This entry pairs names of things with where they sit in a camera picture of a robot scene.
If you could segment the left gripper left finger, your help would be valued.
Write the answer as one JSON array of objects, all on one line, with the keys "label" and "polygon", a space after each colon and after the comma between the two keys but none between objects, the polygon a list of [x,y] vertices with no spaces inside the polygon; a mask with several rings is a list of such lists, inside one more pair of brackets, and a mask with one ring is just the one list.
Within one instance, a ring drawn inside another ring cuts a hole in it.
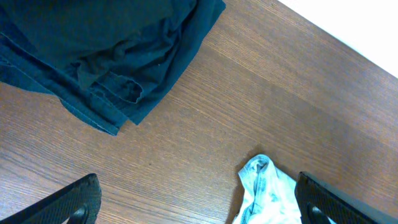
[{"label": "left gripper left finger", "polygon": [[101,207],[96,174],[88,174],[39,202],[1,220],[1,224],[95,224]]}]

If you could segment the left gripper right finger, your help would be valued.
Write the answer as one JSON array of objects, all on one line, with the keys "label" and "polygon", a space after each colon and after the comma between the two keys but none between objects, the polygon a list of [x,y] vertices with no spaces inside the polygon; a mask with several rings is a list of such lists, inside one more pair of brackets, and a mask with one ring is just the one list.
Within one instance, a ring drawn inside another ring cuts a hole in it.
[{"label": "left gripper right finger", "polygon": [[299,173],[295,198],[303,224],[397,223],[397,218],[350,197],[308,172]]}]

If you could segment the light blue t-shirt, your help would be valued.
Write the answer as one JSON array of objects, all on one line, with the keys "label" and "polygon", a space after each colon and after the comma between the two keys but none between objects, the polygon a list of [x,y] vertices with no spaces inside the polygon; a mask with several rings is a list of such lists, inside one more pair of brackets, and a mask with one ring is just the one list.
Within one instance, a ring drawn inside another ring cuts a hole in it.
[{"label": "light blue t-shirt", "polygon": [[296,181],[278,169],[268,156],[254,156],[238,175],[244,195],[233,224],[302,223],[294,192]]}]

